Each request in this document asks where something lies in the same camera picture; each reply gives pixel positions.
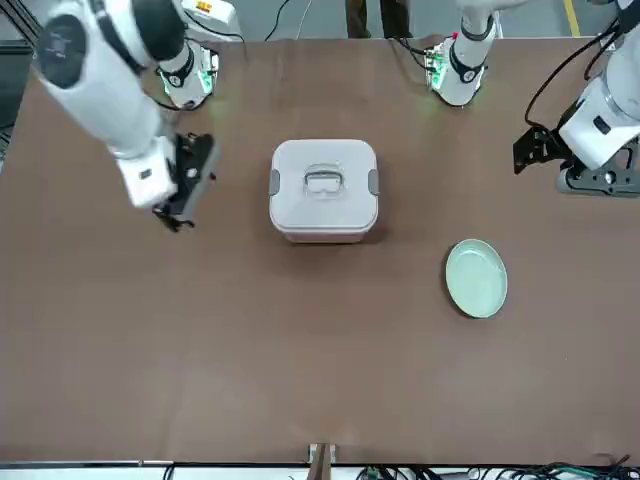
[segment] lid handle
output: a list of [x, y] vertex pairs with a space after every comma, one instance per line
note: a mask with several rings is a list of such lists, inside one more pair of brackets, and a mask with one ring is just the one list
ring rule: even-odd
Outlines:
[[337, 170], [314, 170], [304, 176], [305, 190], [312, 195], [337, 195], [344, 185], [344, 176]]

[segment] light green plate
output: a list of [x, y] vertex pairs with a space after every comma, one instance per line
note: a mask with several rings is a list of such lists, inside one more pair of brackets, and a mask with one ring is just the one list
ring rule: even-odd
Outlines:
[[507, 270], [491, 245], [463, 240], [447, 259], [447, 288], [460, 309], [476, 318], [495, 315], [507, 298]]

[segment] yellow stripe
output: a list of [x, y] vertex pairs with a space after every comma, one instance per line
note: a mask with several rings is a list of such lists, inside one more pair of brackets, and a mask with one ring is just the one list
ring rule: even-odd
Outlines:
[[571, 28], [571, 36], [580, 36], [580, 26], [578, 25], [578, 18], [576, 17], [576, 11], [573, 8], [573, 2], [571, 0], [564, 1], [564, 11], [567, 14], [567, 20], [569, 20], [569, 28]]

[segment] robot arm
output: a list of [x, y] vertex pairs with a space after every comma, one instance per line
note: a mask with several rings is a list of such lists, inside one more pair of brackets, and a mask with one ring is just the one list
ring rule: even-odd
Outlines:
[[[624, 43], [600, 75], [549, 131], [530, 128], [514, 143], [514, 171], [563, 160], [557, 186], [564, 193], [640, 196], [635, 170], [640, 135], [640, 0], [618, 0], [617, 34]], [[616, 162], [625, 155], [626, 165]]]
[[495, 12], [529, 0], [456, 0], [460, 33], [427, 51], [427, 83], [449, 105], [463, 106], [480, 88], [486, 59], [496, 36]]
[[159, 63], [186, 92], [184, 104], [204, 101], [210, 91], [184, 29], [177, 0], [67, 0], [43, 29], [37, 64], [53, 98], [106, 143], [131, 203], [173, 230], [192, 225], [200, 180], [212, 172], [216, 152], [209, 135], [172, 132], [138, 75]]

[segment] white container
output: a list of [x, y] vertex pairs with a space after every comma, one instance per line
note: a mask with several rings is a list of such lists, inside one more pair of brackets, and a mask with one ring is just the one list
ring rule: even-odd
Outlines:
[[376, 154], [361, 140], [289, 140], [273, 154], [273, 225], [296, 243], [355, 243], [378, 218]]

